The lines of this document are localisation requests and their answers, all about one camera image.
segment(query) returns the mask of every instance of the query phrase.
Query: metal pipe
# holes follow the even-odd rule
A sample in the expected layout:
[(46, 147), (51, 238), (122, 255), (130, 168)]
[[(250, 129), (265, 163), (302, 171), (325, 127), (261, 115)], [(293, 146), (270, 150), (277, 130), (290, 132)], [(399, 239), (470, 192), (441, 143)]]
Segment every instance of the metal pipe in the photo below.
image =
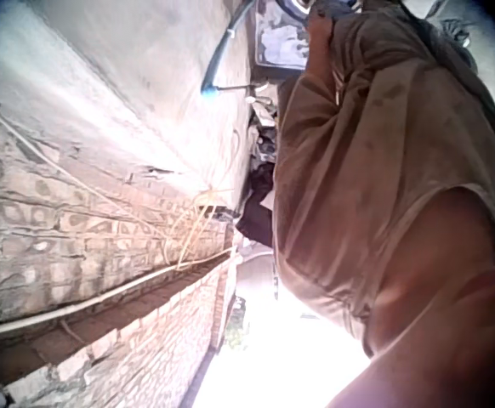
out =
[(204, 75), (204, 79), (202, 80), (202, 85), (200, 88), (202, 96), (212, 97), (219, 94), (219, 88), (213, 85), (213, 81), (215, 80), (219, 64), (223, 59), (223, 54), (225, 53), (229, 40), (231, 38), (234, 38), (236, 28), (244, 20), (244, 18), (248, 14), (248, 11), (254, 4), (255, 0), (244, 0), (244, 2), (240, 4), (240, 6), (238, 6), (238, 8), (235, 10), (234, 14), (230, 18), (230, 23), (227, 26), (225, 33), (223, 33), (223, 36), (221, 37), (217, 48), (213, 52), (212, 59), (208, 64), (208, 68), (206, 69), (206, 75)]

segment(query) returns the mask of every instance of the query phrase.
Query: cable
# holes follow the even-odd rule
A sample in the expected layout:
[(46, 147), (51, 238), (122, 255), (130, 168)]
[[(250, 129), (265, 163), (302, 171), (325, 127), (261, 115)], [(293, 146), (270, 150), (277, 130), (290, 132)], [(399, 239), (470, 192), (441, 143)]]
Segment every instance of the cable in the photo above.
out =
[[(42, 160), (44, 160), (46, 163), (48, 163), (49, 166), (51, 166), (54, 169), (58, 170), (59, 172), (63, 173), (65, 176), (67, 176), (68, 178), (70, 178), (71, 180), (73, 180), (75, 183), (77, 183), (78, 185), (80, 185), (81, 187), (83, 187), (85, 190), (93, 193), (94, 195), (98, 196), (102, 200), (109, 202), (110, 204), (112, 204), (112, 206), (114, 206), (115, 208), (117, 208), (118, 210), (120, 210), (122, 213), (127, 214), (129, 217), (131, 217), (134, 220), (142, 223), (143, 225), (146, 225), (147, 227), (149, 227), (152, 230), (156, 231), (160, 236), (164, 237), (165, 238), (165, 246), (163, 248), (164, 249), (163, 252), (165, 253), (165, 261), (167, 263), (169, 263), (168, 257), (166, 256), (166, 244), (167, 244), (168, 240), (171, 240), (171, 241), (174, 241), (176, 243), (181, 244), (180, 242), (177, 242), (177, 240), (175, 240), (173, 237), (171, 237), (171, 236), (169, 236), (167, 234), (163, 234), (160, 230), (158, 230), (153, 225), (147, 223), (143, 219), (141, 219), (141, 218), (137, 217), (136, 215), (132, 214), (130, 211), (128, 211), (125, 208), (121, 207), (120, 205), (116, 204), (114, 201), (110, 200), (105, 195), (99, 193), (94, 188), (86, 185), (79, 178), (77, 178), (74, 175), (70, 174), (68, 171), (66, 171), (63, 167), (59, 166), (58, 164), (56, 164), (54, 161), (51, 161), (39, 149), (37, 149), (27, 138), (25, 138), (19, 131), (17, 131), (13, 126), (11, 126), (9, 124), (9, 122), (4, 117), (2, 117), (1, 114), (0, 114), (0, 124), (2, 124), (4, 127), (6, 127), (6, 129), (8, 129), (20, 142), (22, 142), (35, 155), (37, 155)], [(237, 132), (235, 132), (235, 135), (238, 137), (238, 142), (239, 142), (239, 134)], [(235, 156), (237, 156), (238, 151), (239, 151), (239, 143), (236, 145)], [(232, 163), (233, 163), (233, 160), (230, 161), (229, 166), (227, 167), (227, 171), (225, 171), (225, 173), (224, 173), (223, 179), (225, 179), (226, 174), (229, 172), (229, 169), (231, 168)], [(219, 193), (219, 192), (220, 192), (219, 190), (211, 190), (211, 189), (208, 190), (208, 191), (204, 191), (204, 192), (200, 193), (199, 195), (197, 195), (195, 197), (195, 199), (193, 200), (193, 205), (196, 208), (196, 201), (198, 201), (200, 198), (206, 197), (207, 199), (211, 199), (211, 198), (215, 197), (215, 194), (216, 193)], [(199, 214), (199, 217), (198, 217), (197, 221), (195, 222), (195, 224), (193, 225), (193, 228), (191, 229), (191, 232), (189, 233), (187, 239), (185, 240), (185, 243), (182, 244), (182, 250), (181, 250), (181, 253), (180, 253), (180, 258), (179, 258), (179, 261), (176, 264), (170, 265), (170, 266), (168, 266), (166, 268), (163, 268), (163, 269), (159, 269), (158, 271), (153, 272), (153, 273), (150, 273), (148, 275), (141, 276), (140, 278), (138, 278), (136, 280), (133, 280), (133, 281), (131, 281), (131, 282), (125, 284), (125, 285), (119, 286), (119, 287), (117, 287), (115, 289), (112, 289), (112, 290), (110, 290), (110, 291), (108, 291), (106, 293), (103, 293), (103, 294), (101, 294), (101, 295), (99, 295), (97, 297), (93, 297), (91, 299), (88, 299), (86, 301), (83, 301), (83, 302), (80, 302), (80, 303), (77, 303), (77, 304), (73, 304), (73, 305), (70, 305), (70, 306), (66, 306), (64, 308), (56, 309), (56, 310), (53, 310), (51, 312), (46, 312), (46, 313), (38, 314), (38, 315), (35, 315), (35, 316), (32, 316), (32, 317), (28, 317), (28, 318), (24, 318), (24, 319), (19, 319), (19, 320), (16, 320), (16, 321), (12, 321), (12, 322), (1, 324), (0, 325), (0, 334), (1, 333), (5, 333), (5, 332), (11, 332), (13, 330), (18, 330), (18, 329), (21, 329), (21, 328), (27, 327), (27, 326), (33, 326), (33, 325), (42, 323), (44, 321), (48, 321), (48, 320), (60, 318), (62, 316), (71, 315), (72, 313), (76, 313), (76, 312), (78, 312), (80, 310), (86, 309), (86, 308), (88, 308), (90, 306), (93, 306), (93, 305), (95, 305), (97, 303), (102, 303), (103, 301), (105, 301), (108, 298), (111, 298), (111, 297), (116, 296), (116, 295), (118, 295), (118, 294), (120, 294), (122, 292), (125, 292), (128, 289), (130, 289), (130, 288), (136, 287), (137, 285), (140, 285), (141, 283), (144, 283), (146, 281), (149, 281), (149, 280), (151, 280), (151, 279), (153, 279), (153, 278), (155, 278), (155, 277), (157, 277), (159, 275), (162, 275), (162, 274), (164, 274), (164, 273), (166, 273), (166, 272), (168, 272), (170, 270), (179, 269), (179, 268), (187, 267), (187, 266), (192, 266), (192, 265), (195, 265), (195, 264), (201, 264), (201, 263), (207, 262), (207, 261), (212, 260), (214, 258), (217, 258), (217, 257), (219, 257), (221, 255), (224, 255), (227, 252), (230, 252), (230, 251), (234, 250), (234, 248), (236, 248), (236, 247), (235, 246), (231, 246), (231, 247), (229, 247), (229, 248), (227, 248), (227, 249), (225, 249), (225, 250), (223, 250), (221, 252), (218, 252), (218, 253), (216, 253), (216, 254), (212, 255), (211, 257), (208, 257), (208, 258), (199, 259), (199, 260), (196, 260), (196, 261), (181, 262), (182, 257), (185, 255), (185, 253), (188, 250), (188, 246), (189, 246), (191, 237), (192, 237), (192, 235), (194, 233), (194, 230), (196, 229), (196, 227), (200, 223), (201, 216), (205, 213), (205, 210), (206, 209), (208, 209), (208, 204), (206, 204), (206, 206), (204, 208), (204, 212), (201, 212), (201, 214)], [(178, 220), (176, 220), (176, 222), (174, 223), (173, 226), (177, 225), (178, 221), (181, 220), (185, 216), (186, 213), (187, 213), (187, 210), (185, 210), (181, 214), (181, 216), (178, 218)], [(209, 223), (209, 220), (210, 219), (211, 218), (209, 218), (207, 220), (207, 222), (205, 223), (202, 231), (204, 231), (206, 229), (206, 227), (208, 226), (208, 223)], [(195, 239), (195, 242), (198, 240), (198, 237), (200, 236), (200, 234), (202, 233), (202, 231), (199, 234), (197, 234), (196, 239)]]
[[(221, 255), (225, 255), (227, 252), (233, 251), (236, 248), (236, 246), (231, 246), (221, 252), (215, 253), (211, 257), (204, 258), (204, 259), (199, 259), (196, 261), (189, 261), (189, 262), (183, 262), (183, 263), (178, 263), (178, 266), (191, 266), (191, 265), (196, 265), (196, 264), (203, 264), (207, 261), (211, 261), (214, 258), (220, 257)], [(131, 289), (133, 287), (136, 287), (146, 281), (149, 281), (159, 275), (162, 275), (170, 270), (173, 270), (176, 268), (176, 265), (168, 266), (167, 268), (159, 269), (155, 272), (152, 272), (148, 275), (141, 276), (140, 278), (133, 280), (132, 282), (129, 282), (125, 285), (121, 285), (119, 287), (116, 287), (115, 289), (112, 289), (106, 293), (102, 293), (101, 295), (97, 297), (93, 297), (89, 300), (85, 300), (83, 302), (77, 303), (77, 304), (72, 304), (70, 306), (66, 306), (64, 308), (56, 309), (51, 312), (46, 312), (42, 314), (37, 314), (36, 316), (32, 317), (26, 317), (24, 319), (19, 319), (16, 321), (11, 321), (9, 323), (3, 323), (0, 325), (0, 334), (5, 333), (5, 332), (11, 332), (13, 330), (18, 330), (22, 329), (23, 327), (27, 326), (33, 326), (37, 325), (39, 323), (43, 323), (44, 321), (52, 320), (52, 319), (58, 319), (60, 317), (66, 316), (66, 315), (71, 315), (72, 313), (79, 312), (80, 310), (86, 309), (90, 306), (94, 306), (95, 304), (102, 303), (106, 299), (109, 299), (113, 296), (116, 296), (120, 293), (123, 293), (127, 291), (128, 289)]]

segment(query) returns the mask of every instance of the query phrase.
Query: sleeve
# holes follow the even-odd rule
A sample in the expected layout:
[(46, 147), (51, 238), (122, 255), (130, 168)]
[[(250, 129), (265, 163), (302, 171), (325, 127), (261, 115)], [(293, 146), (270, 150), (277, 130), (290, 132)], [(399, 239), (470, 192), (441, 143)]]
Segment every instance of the sleeve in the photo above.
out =
[(338, 113), (336, 95), (316, 76), (303, 74), (287, 103), (278, 148), (298, 147), (306, 138), (332, 128)]

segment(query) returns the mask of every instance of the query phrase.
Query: brick wall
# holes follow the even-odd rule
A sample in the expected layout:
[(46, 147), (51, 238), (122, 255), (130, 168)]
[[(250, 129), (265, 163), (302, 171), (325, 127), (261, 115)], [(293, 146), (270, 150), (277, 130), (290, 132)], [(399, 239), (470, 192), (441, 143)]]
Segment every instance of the brick wall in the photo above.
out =
[[(0, 352), (0, 376), (18, 407), (176, 407), (207, 355), (223, 259), (130, 302)], [(33, 370), (15, 381), (16, 364)], [(9, 366), (7, 372), (2, 367)]]
[[(93, 156), (88, 165), (75, 147), (24, 134), (51, 160), (165, 234), (191, 202), (162, 182), (125, 183), (127, 167)], [(173, 238), (184, 237), (193, 219), (185, 217)], [(216, 253), (224, 240), (224, 225), (210, 223), (187, 258)], [(163, 245), (162, 235), (72, 183), (0, 125), (0, 321), (82, 301), (159, 269)], [(171, 262), (179, 251), (179, 244), (169, 246)]]

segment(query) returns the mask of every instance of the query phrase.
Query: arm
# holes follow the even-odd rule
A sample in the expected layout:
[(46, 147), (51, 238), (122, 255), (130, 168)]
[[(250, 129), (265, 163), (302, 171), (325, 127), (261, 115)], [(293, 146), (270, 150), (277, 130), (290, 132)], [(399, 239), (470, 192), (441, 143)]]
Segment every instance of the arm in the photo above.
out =
[(336, 85), (331, 66), (330, 41), (333, 36), (333, 21), (329, 18), (314, 15), (308, 24), (310, 46), (306, 73), (317, 77), (328, 89), (336, 94)]
[(331, 65), (329, 41), (333, 21), (314, 15), (308, 26), (310, 51), (306, 71), (294, 86), (286, 109), (280, 109), (280, 136), (278, 155), (288, 156), (284, 150), (293, 150), (307, 139), (332, 132), (338, 106)]

